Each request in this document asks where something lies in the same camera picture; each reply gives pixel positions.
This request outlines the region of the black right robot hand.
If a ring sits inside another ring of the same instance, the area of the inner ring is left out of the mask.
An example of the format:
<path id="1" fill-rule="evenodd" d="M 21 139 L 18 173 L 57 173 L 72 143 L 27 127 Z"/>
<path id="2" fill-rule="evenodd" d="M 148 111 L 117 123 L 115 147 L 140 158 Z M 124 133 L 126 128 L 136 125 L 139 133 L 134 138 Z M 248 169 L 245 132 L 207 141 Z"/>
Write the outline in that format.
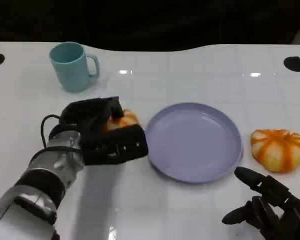
<path id="1" fill-rule="evenodd" d="M 266 240 L 300 240 L 300 199 L 270 175 L 264 176 L 242 166 L 238 166 L 234 174 L 261 195 L 253 196 L 244 206 L 226 214 L 222 223 L 247 222 Z"/>

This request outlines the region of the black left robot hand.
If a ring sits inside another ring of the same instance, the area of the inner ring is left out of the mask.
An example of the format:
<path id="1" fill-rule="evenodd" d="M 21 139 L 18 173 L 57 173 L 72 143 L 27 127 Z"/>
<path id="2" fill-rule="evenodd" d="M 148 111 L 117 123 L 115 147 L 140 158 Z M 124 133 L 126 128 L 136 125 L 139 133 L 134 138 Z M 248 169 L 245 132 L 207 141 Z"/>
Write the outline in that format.
<path id="1" fill-rule="evenodd" d="M 122 120 L 124 111 L 118 96 L 92 98 L 69 103 L 59 123 L 75 127 L 86 165 L 118 165 L 148 155 L 143 128 L 138 123 L 107 130 L 109 119 Z"/>

